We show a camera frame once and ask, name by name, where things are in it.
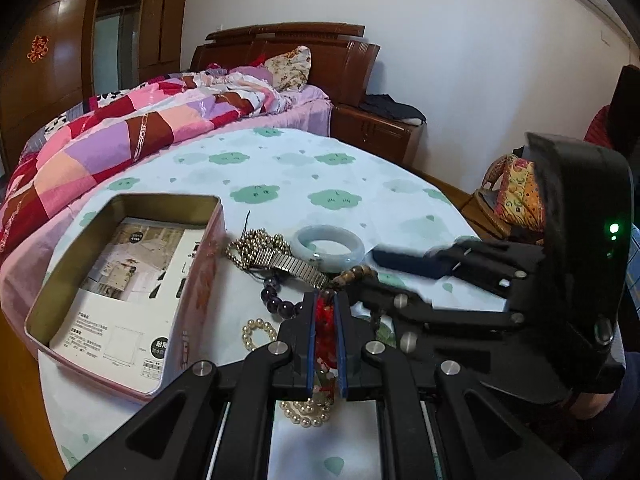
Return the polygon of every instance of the red chinese character decoration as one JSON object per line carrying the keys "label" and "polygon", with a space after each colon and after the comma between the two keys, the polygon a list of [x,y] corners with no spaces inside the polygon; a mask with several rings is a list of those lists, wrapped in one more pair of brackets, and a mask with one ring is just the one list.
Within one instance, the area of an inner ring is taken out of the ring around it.
{"label": "red chinese character decoration", "polygon": [[47,43],[49,43],[47,36],[36,36],[33,38],[33,41],[31,41],[31,52],[27,54],[29,61],[35,63],[45,57],[49,51]]}

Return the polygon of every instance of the black circle label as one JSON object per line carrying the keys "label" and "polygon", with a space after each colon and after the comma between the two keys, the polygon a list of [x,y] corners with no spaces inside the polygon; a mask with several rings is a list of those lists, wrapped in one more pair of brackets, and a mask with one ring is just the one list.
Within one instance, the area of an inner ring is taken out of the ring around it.
{"label": "black circle label", "polygon": [[159,337],[154,339],[151,343],[151,354],[156,359],[164,359],[164,352],[166,351],[166,346],[169,340],[165,337]]}
{"label": "black circle label", "polygon": [[136,231],[129,237],[129,242],[131,242],[132,244],[137,244],[140,240],[142,240],[143,236],[144,233],[142,231]]}

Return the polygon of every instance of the wooden wardrobe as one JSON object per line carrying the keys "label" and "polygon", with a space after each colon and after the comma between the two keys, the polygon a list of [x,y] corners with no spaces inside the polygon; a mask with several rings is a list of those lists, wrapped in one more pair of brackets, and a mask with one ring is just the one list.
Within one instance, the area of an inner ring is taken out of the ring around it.
{"label": "wooden wardrobe", "polygon": [[[180,70],[184,1],[140,0],[138,81]],[[8,174],[15,169],[25,142],[39,128],[94,95],[98,2],[40,0],[2,59],[0,136]],[[44,40],[38,44],[36,37],[46,37],[46,45]]]}

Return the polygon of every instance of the pink bed sheet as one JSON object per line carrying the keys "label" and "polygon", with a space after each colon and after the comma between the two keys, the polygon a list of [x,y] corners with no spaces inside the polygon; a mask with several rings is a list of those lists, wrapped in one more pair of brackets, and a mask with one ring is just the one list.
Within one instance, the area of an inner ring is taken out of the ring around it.
{"label": "pink bed sheet", "polygon": [[[332,105],[328,100],[313,100],[294,106],[291,110],[278,115],[244,118],[227,124],[220,129],[213,130],[205,136],[214,136],[248,128],[268,127],[296,128],[328,137],[331,110]],[[187,140],[185,143],[194,142],[200,138]],[[147,157],[141,164],[163,153],[170,152],[182,144],[174,144],[166,150]],[[119,175],[116,175],[106,180],[101,183],[101,187],[108,186],[112,180],[118,178]],[[27,348],[35,358],[37,358],[37,351],[30,344],[24,333],[24,320],[40,291],[53,249],[95,189],[65,207],[30,235],[6,258],[0,267],[0,306],[9,325],[27,345]]]}

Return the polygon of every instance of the folded black garment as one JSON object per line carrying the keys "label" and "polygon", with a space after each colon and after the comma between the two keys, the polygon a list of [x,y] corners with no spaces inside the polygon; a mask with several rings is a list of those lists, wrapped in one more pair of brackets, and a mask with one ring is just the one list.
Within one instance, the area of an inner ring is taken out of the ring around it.
{"label": "folded black garment", "polygon": [[387,94],[367,94],[358,108],[365,112],[395,121],[403,121],[406,119],[418,119],[423,123],[427,121],[427,118],[418,108],[396,103],[391,96]]}

